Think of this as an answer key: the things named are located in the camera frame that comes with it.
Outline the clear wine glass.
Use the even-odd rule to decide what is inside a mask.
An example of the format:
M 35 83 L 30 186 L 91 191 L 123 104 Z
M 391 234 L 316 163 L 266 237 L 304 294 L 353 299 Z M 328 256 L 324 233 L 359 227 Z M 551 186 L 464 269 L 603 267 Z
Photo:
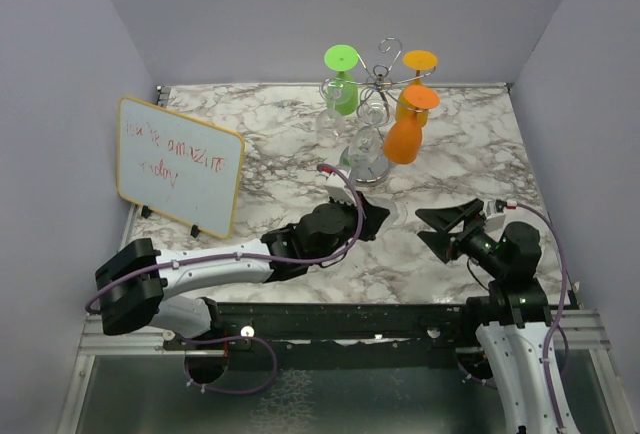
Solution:
M 392 228 L 397 228 L 405 223 L 407 219 L 407 208 L 402 202 L 396 202 L 391 199 L 374 198 L 371 203 L 389 211 L 389 216 L 381 225 L 380 233 L 384 233 Z
M 384 135 L 380 131 L 390 120 L 389 106 L 384 100 L 366 101 L 356 114 L 362 126 L 350 141 L 347 159 L 358 184 L 379 184 L 390 170 L 383 154 Z

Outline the orange plastic wine glass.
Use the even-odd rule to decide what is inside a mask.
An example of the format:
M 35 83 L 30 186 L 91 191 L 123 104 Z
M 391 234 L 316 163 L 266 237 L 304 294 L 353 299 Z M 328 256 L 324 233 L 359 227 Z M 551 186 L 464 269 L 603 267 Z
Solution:
M 423 139 L 429 111 L 440 103 L 438 94 L 423 85 L 410 85 L 403 91 L 404 114 L 396 117 L 384 143 L 384 155 L 395 164 L 415 161 Z

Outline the green plastic wine glass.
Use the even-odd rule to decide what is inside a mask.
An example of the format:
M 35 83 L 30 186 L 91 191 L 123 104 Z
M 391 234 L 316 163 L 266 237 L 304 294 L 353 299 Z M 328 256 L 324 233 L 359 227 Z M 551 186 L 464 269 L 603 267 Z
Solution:
M 359 93 L 350 70 L 359 63 L 357 50 L 346 44 L 331 46 L 324 54 L 324 62 L 335 73 L 329 85 L 341 91 L 334 108 L 342 116 L 354 113 L 359 104 Z

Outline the yellow plastic wine glass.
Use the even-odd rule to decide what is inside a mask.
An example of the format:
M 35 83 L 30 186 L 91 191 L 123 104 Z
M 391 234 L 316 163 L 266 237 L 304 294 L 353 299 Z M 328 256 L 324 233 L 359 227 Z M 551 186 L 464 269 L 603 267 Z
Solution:
M 416 116 L 421 127 L 427 124 L 429 113 L 440 104 L 439 95 L 427 87 L 423 78 L 434 72 L 438 65 L 437 56 L 425 50 L 413 50 L 403 57 L 404 65 L 415 71 L 413 78 L 402 89 L 396 104 L 395 119 Z

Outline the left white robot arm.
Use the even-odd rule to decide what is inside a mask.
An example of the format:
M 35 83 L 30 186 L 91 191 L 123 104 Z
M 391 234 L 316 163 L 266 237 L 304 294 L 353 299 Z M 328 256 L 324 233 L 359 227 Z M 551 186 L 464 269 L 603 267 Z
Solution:
M 221 325 L 204 300 L 187 293 L 226 284 L 283 282 L 312 266 L 341 261 L 358 241 L 369 242 L 389 218 L 365 197 L 358 205 L 331 200 L 296 223 L 236 246 L 199 251 L 157 249 L 131 241 L 95 273 L 98 313 L 107 336 L 152 326 L 177 332 L 206 349 Z

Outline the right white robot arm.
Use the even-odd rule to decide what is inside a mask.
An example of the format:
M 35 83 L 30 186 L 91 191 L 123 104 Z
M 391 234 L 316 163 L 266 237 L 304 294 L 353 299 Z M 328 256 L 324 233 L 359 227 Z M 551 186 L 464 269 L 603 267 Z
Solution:
M 506 224 L 499 239 L 486 232 L 489 212 L 474 199 L 448 208 L 422 208 L 428 225 L 419 238 L 443 263 L 462 256 L 486 271 L 485 297 L 472 297 L 459 321 L 461 337 L 480 345 L 512 433 L 575 433 L 553 347 L 564 306 L 552 307 L 536 271 L 539 231 L 523 221 Z

